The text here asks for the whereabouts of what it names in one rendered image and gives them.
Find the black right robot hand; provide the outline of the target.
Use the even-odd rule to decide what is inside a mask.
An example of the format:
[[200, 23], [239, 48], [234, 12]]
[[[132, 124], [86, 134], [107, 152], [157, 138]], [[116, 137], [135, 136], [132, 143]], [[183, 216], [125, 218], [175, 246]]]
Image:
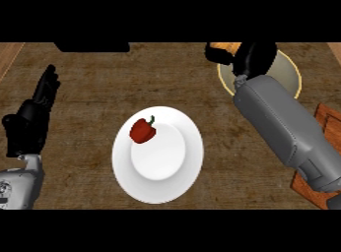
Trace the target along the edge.
[[233, 75], [245, 75], [249, 79], [266, 75], [276, 56], [277, 44], [273, 41], [243, 41], [234, 55], [226, 50], [206, 44], [205, 55], [209, 61], [223, 65], [233, 65]]

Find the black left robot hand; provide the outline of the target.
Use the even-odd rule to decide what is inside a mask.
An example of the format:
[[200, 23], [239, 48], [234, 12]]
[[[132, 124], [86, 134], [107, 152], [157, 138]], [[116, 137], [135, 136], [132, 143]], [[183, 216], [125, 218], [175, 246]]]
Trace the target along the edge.
[[2, 118], [8, 138], [8, 158], [39, 154], [43, 150], [49, 114], [58, 88], [55, 66], [48, 65], [33, 97], [23, 102], [17, 113], [5, 115]]

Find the golden brown croissant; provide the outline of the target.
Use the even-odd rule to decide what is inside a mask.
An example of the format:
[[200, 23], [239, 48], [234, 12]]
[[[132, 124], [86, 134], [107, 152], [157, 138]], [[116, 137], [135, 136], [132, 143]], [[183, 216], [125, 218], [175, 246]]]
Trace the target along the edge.
[[226, 50], [231, 55], [236, 54], [240, 42], [212, 42], [211, 47]]

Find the pale bowl with yellow rim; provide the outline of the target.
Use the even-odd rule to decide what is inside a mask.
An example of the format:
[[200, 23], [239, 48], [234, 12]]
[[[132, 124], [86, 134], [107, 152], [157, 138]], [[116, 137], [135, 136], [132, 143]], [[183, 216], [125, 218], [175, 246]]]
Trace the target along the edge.
[[[218, 64], [217, 75], [226, 91], [230, 95], [234, 95], [233, 65]], [[298, 65], [282, 50], [277, 51], [277, 56], [267, 75], [279, 81], [294, 98], [298, 98], [301, 93], [301, 74]]]

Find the white plate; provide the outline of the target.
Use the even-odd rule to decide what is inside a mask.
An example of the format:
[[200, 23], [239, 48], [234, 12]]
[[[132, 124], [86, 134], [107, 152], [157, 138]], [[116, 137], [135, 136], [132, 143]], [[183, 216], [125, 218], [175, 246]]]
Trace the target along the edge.
[[[138, 144], [129, 130], [154, 116], [154, 137]], [[126, 121], [113, 144], [113, 170], [126, 193], [143, 203], [163, 204], [191, 188], [203, 166], [205, 145], [189, 115], [169, 106], [141, 110]]]

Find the red bell pepper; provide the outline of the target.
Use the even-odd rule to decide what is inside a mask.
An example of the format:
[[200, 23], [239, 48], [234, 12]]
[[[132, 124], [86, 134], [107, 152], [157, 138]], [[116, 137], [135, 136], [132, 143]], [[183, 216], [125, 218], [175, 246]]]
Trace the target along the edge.
[[154, 116], [150, 116], [150, 121], [140, 118], [132, 124], [129, 137], [138, 144], [146, 143], [156, 135], [156, 129], [152, 127], [153, 122]]

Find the brown wooden cutting board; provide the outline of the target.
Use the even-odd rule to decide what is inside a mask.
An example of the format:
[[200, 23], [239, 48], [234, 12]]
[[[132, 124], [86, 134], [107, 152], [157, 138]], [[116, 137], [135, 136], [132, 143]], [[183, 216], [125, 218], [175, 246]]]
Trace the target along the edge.
[[[341, 112], [322, 103], [316, 108], [314, 118], [320, 124], [325, 138], [341, 154]], [[328, 209], [326, 201], [341, 194], [341, 190], [332, 193], [313, 191], [298, 173], [295, 173], [292, 189], [322, 210]]]

